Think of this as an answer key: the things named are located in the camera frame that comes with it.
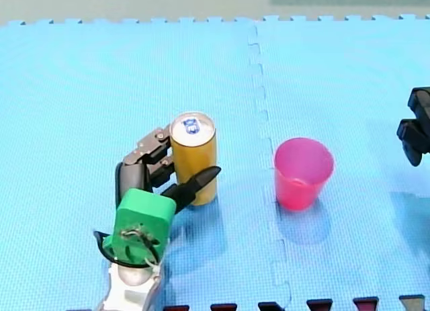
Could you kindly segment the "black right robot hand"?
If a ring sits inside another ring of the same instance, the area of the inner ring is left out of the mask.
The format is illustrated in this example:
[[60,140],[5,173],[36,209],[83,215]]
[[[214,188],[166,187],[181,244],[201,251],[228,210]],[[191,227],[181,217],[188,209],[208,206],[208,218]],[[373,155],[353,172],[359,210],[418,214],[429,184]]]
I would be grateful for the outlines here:
[[414,87],[407,105],[415,118],[402,119],[396,135],[409,163],[417,167],[429,154],[429,87]]

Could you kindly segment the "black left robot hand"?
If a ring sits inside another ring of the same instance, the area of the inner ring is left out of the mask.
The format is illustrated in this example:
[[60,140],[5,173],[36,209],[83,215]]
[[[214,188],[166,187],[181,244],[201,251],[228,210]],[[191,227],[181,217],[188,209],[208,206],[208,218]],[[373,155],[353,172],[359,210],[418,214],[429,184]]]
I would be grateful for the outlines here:
[[[115,172],[116,205],[118,206],[125,193],[132,188],[153,192],[154,188],[164,185],[172,174],[178,174],[173,155],[168,154],[171,148],[169,127],[156,128],[137,142],[136,148],[118,163]],[[169,186],[161,195],[173,199],[176,213],[188,207],[197,193],[215,180],[221,168],[212,165],[201,168],[191,174],[185,181],[178,181]]]

